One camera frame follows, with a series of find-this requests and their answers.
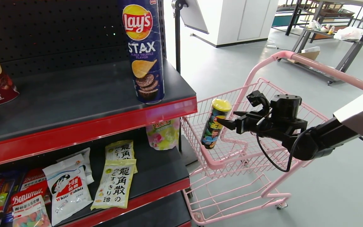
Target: pink shopping cart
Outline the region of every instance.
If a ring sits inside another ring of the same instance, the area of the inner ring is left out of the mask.
[[[249,132],[239,135],[224,127],[213,149],[207,150],[200,142],[213,99],[228,100],[232,103],[232,112],[249,112],[258,110],[245,99],[254,90],[262,92],[267,99],[271,99],[274,95],[286,94],[266,79],[260,78],[252,83],[254,75],[260,68],[281,58],[296,60],[363,90],[363,81],[359,79],[293,52],[281,51],[257,64],[248,75],[244,86],[197,103],[199,111],[183,117],[181,124],[200,163],[200,167],[190,174],[191,187],[183,191],[190,214],[196,224],[210,224],[268,207],[276,206],[277,209],[287,207],[286,201],[291,194],[280,193],[276,187],[300,167],[305,167],[311,162],[293,159],[290,171],[272,181],[265,174],[274,170],[275,166],[260,150],[256,135]],[[299,108],[298,118],[306,120],[308,127],[327,121],[325,116],[304,103]],[[289,153],[281,142],[271,138],[261,138],[260,143],[275,164],[281,168],[287,167]],[[223,181],[226,177],[230,178],[228,185],[221,188],[213,187],[213,184]]]

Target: lay's stax can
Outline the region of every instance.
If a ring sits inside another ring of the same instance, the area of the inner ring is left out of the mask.
[[[156,0],[120,0],[130,63],[138,101],[146,104],[164,98],[163,61]]]

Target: red shelf edge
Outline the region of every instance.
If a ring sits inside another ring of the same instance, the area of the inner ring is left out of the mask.
[[[81,218],[79,220],[73,221],[71,223],[65,224],[64,227],[78,227],[78,226],[95,226],[102,222],[111,220],[115,217],[118,217],[122,214],[130,212],[132,210],[138,209],[148,203],[157,201],[163,197],[174,194],[178,191],[184,190],[190,187],[190,179],[185,178],[173,184],[170,184],[166,187],[160,188],[158,190],[152,191],[135,199],[128,201],[127,209],[121,208],[109,208],[99,213],[90,215],[85,218]]]
[[[191,227],[191,221],[181,224],[179,227]]]
[[[0,141],[0,164],[197,112],[196,96]]]

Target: white cabinet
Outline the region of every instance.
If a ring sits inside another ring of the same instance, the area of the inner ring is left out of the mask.
[[[268,38],[278,0],[199,0],[209,34],[193,34],[213,46]]]

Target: gray floor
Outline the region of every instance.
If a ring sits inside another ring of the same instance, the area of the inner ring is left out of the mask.
[[[174,26],[171,15],[167,13],[166,16],[167,53],[174,64]],[[267,42],[216,49],[189,36],[189,33],[183,27],[181,74],[197,92],[198,100],[242,86],[252,67],[277,51],[264,48],[267,43],[291,49],[298,37],[285,36],[283,32],[272,29]],[[322,40],[308,45],[311,46],[321,47],[318,61],[336,66],[350,43]],[[363,48],[347,73],[363,80]],[[304,102],[328,117],[362,94],[362,91],[348,84],[327,86],[326,79],[285,62],[268,65],[256,77],[264,77],[287,92],[300,95]],[[275,178],[279,172],[272,171],[270,174],[271,178]],[[247,175],[226,177],[211,187],[215,191],[222,190],[226,185],[238,185],[239,182],[248,181],[248,178]],[[328,157],[300,169],[278,189],[293,195],[285,210],[267,208],[206,226],[363,226],[363,142],[357,139],[337,148]]]

